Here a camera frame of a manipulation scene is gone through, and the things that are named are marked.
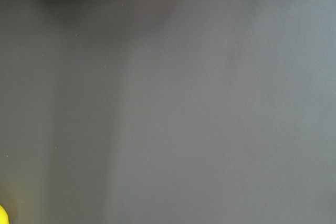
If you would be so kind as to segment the yellow lemon far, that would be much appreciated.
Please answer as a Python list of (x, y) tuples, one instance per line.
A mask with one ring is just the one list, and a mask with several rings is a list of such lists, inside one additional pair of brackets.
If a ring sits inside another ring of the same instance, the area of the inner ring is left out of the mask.
[(9, 224), (9, 218), (3, 206), (0, 206), (0, 224)]

